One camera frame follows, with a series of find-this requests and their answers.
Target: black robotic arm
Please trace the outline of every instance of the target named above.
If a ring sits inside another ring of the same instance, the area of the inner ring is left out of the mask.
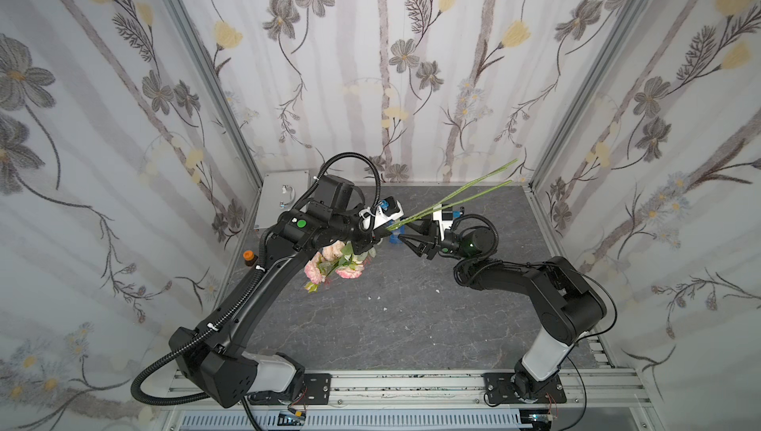
[[[376,177],[375,198],[369,208],[362,202],[349,208],[355,185],[326,174],[335,160],[347,156],[365,161]],[[409,224],[418,234],[400,238],[418,256],[458,259],[454,275],[460,285],[507,290],[531,298],[543,330],[516,365],[511,386],[518,398],[532,403],[544,396],[544,388],[576,341],[605,316],[605,305],[565,258],[524,265],[492,259],[499,243],[494,226],[483,216],[460,213],[444,209],[428,215]],[[293,209],[283,212],[278,223],[262,235],[260,254],[239,285],[194,329],[179,328],[173,334],[172,352],[138,375],[132,383],[132,396],[159,406],[211,397],[227,408],[251,392],[273,391],[284,401],[293,401],[304,389],[304,367],[280,353],[257,356],[246,352],[253,330],[285,285],[321,247],[337,240],[351,241],[354,252],[361,254],[390,236],[384,224],[402,214],[395,198],[380,201],[380,181],[369,159],[347,153],[328,160]],[[462,221],[469,218],[485,225],[457,233]],[[203,393],[157,398],[142,391],[142,382],[173,360]]]

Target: red wire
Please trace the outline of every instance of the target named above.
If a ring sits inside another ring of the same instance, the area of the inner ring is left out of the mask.
[[[558,408],[558,402],[555,401],[553,399],[553,397],[549,393],[546,393],[545,396],[547,396],[547,401],[549,402],[549,413],[550,414],[552,414],[552,412],[553,412],[553,402],[555,403],[555,411],[556,411],[555,419],[557,419],[558,416],[560,416],[560,408]]]
[[[291,403],[291,406],[297,404],[299,401],[303,400],[305,396],[307,396],[307,391],[309,391],[309,387],[304,387],[304,393],[301,394],[301,398],[297,399],[293,403]]]

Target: green leaf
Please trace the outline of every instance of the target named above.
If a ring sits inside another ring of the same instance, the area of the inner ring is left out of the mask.
[[[327,261],[324,261],[322,263],[319,263],[317,265],[317,268],[319,269],[319,272],[323,274],[323,276],[326,276],[330,272],[330,270],[333,268],[333,264]]]

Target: table surface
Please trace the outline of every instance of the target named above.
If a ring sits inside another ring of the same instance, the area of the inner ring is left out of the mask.
[[[386,184],[382,197],[393,195],[410,214],[456,188]],[[372,201],[373,189],[362,189]],[[466,196],[484,189],[472,187]],[[550,258],[522,188],[501,188],[464,206],[466,213],[482,214],[497,227],[495,257]],[[257,231],[243,240],[257,251]],[[452,259],[427,261],[385,240],[376,249],[360,277],[337,277],[316,293],[307,293],[306,275],[297,275],[265,313],[248,350],[283,352],[313,370],[512,369],[537,336],[541,326],[528,297],[461,287],[452,277]],[[241,260],[228,292],[246,270]],[[579,368],[597,367],[587,341],[571,358]]]

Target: pink carnation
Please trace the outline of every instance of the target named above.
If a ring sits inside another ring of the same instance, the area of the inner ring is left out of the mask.
[[[346,246],[346,244],[343,241],[336,241],[330,246],[323,247],[323,257],[325,257],[326,261],[335,261],[343,256],[341,250],[344,246]]]
[[[344,279],[356,279],[362,275],[362,271],[365,266],[361,264],[355,264],[354,269],[349,266],[341,266],[336,269],[336,273]]]
[[[319,272],[319,267],[317,267],[317,263],[320,259],[322,259],[322,255],[318,251],[312,260],[304,266],[304,274],[306,274],[309,280],[312,281],[312,284],[319,284],[325,279],[323,274]]]

